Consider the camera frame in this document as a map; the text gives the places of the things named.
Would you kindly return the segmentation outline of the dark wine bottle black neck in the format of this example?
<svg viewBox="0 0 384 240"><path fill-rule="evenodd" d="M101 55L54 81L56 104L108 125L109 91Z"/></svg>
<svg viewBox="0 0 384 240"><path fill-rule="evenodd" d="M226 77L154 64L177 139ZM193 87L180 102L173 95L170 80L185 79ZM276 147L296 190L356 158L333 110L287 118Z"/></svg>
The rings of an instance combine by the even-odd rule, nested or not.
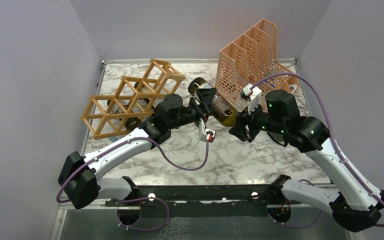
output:
<svg viewBox="0 0 384 240"><path fill-rule="evenodd" d="M188 92L198 99L198 89L211 89L213 88L204 78L195 78L188 86ZM235 115L237 114L236 108L230 104L223 96L218 92L214 95L211 102L211 108L213 116L217 121L225 127L233 127L236 123Z"/></svg>

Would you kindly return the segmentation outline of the wooden wine rack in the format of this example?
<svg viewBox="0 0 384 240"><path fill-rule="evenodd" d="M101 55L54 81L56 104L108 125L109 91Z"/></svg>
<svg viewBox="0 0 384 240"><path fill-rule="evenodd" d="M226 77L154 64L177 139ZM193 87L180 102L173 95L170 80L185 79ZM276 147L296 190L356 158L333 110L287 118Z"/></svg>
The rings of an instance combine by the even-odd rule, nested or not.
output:
<svg viewBox="0 0 384 240"><path fill-rule="evenodd" d="M122 76L115 93L91 95L81 120L95 140L127 135L185 78L170 62L152 58L143 76Z"/></svg>

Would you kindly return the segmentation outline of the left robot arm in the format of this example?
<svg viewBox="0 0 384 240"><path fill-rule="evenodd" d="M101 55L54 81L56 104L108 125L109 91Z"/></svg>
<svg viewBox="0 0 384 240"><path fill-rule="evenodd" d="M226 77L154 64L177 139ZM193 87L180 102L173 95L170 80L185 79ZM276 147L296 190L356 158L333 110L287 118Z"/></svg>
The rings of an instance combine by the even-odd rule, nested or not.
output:
<svg viewBox="0 0 384 240"><path fill-rule="evenodd" d="M110 179L103 177L112 169L132 157L158 148L162 156L167 155L161 144L171 137L171 130L195 123L199 140L205 143L205 156L209 156L209 145L216 133L206 127L206 121L213 113L211 103L216 89L199 88L191 97L188 106L183 105L180 95L171 93L156 106L156 112L143 121L122 139L92 153L69 154L57 179L60 189L56 201L70 202L75 209L82 209L96 199L118 198L124 205L137 200L137 191L131 181L115 181L115 189L109 187Z"/></svg>

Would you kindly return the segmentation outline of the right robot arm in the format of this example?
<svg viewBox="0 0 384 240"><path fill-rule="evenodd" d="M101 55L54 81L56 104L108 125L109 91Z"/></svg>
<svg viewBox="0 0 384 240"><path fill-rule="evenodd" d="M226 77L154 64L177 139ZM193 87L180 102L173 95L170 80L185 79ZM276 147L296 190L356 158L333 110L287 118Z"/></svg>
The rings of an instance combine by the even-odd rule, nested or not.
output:
<svg viewBox="0 0 384 240"><path fill-rule="evenodd" d="M281 135L284 146L295 147L312 159L336 186L335 190L319 188L282 174L269 185L272 202L298 201L317 208L354 233L379 226L384 190L372 185L345 158L321 120L302 116L295 96L283 89L263 96L259 89L246 86L240 96L247 107L236 114L230 134L243 142L253 141L261 131ZM260 104L262 97L267 111Z"/></svg>

